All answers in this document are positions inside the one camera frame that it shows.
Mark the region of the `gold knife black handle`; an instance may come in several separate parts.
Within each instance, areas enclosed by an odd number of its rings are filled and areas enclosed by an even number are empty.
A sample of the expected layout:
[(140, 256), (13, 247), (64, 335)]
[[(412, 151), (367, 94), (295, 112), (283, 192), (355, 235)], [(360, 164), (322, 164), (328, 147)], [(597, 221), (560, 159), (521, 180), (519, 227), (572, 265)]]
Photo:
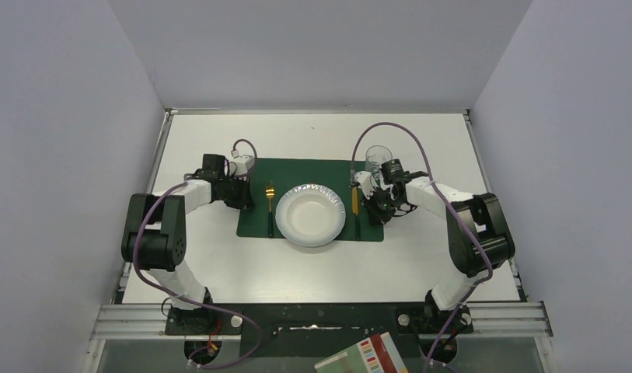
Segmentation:
[(356, 241), (361, 240), (361, 219), (359, 212), (358, 184), (351, 187), (351, 209), (354, 215), (354, 237)]

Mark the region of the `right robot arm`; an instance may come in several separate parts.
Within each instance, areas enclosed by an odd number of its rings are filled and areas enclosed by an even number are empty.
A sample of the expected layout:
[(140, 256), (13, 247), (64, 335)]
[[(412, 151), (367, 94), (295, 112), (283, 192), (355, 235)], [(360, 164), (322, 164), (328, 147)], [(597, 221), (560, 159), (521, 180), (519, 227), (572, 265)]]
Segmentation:
[(424, 209), (444, 221), (449, 258), (442, 278), (424, 297), (429, 319), (448, 318), (515, 255), (500, 201), (492, 193), (462, 192), (425, 171), (404, 170), (398, 159), (383, 163), (379, 178), (368, 171), (354, 173), (351, 185), (361, 192), (371, 225), (388, 223), (403, 207)]

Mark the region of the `white plate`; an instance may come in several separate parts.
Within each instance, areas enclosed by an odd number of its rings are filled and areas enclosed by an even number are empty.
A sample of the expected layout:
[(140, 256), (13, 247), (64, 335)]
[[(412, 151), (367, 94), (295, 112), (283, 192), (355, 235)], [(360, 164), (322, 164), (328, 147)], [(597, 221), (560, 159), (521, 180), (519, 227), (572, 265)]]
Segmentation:
[(334, 241), (342, 233), (347, 213), (344, 202), (334, 190), (305, 183), (281, 196), (274, 217), (279, 232), (289, 242), (316, 248)]

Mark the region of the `gold fork black handle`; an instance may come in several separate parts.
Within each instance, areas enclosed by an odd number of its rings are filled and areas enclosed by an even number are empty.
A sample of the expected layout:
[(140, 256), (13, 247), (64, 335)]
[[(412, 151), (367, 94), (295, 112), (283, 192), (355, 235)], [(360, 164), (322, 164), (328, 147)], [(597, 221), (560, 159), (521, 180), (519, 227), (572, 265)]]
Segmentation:
[(265, 187), (265, 196), (268, 202), (267, 236), (270, 239), (274, 238), (274, 210), (273, 210), (274, 195), (275, 195), (274, 183), (270, 180)]

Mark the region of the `green placemat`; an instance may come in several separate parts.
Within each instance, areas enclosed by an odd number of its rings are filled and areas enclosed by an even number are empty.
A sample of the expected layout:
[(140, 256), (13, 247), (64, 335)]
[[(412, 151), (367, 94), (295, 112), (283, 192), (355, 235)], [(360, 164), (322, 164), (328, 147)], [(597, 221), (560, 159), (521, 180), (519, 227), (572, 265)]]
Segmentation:
[[(259, 159), (251, 174), (250, 191), (256, 207), (239, 213), (236, 234), (243, 238), (267, 239), (268, 202), (265, 187), (271, 180), (275, 195), (273, 210), (281, 196), (292, 187), (316, 183), (334, 190), (344, 202), (347, 213), (341, 234), (335, 240), (356, 241), (354, 237), (354, 215), (351, 209), (350, 163), (344, 160), (319, 159)], [(371, 226), (363, 207), (359, 208), (362, 242), (381, 242), (384, 231), (381, 225)], [(274, 237), (284, 238), (279, 232), (274, 217)]]

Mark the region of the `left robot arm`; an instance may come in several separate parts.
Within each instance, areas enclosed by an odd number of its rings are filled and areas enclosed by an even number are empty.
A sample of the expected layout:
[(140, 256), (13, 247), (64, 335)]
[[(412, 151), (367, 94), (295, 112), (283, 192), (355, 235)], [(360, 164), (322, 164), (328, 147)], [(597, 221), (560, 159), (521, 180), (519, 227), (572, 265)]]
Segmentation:
[(251, 210), (249, 173), (255, 155), (232, 158), (205, 154), (201, 167), (184, 176), (183, 182), (161, 193), (135, 193), (129, 201), (121, 254), (140, 278), (169, 296), (169, 318), (205, 329), (217, 322), (209, 290), (189, 268), (187, 215), (200, 207), (221, 201), (236, 210)]

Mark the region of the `clear plastic cup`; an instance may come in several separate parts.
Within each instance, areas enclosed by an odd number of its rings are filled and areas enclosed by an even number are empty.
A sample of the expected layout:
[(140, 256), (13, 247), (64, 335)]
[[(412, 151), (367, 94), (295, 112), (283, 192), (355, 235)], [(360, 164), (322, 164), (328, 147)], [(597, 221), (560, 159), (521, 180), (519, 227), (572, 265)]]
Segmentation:
[(374, 179), (382, 178), (381, 166), (390, 161), (393, 153), (383, 145), (373, 145), (365, 152), (365, 170), (371, 173)]

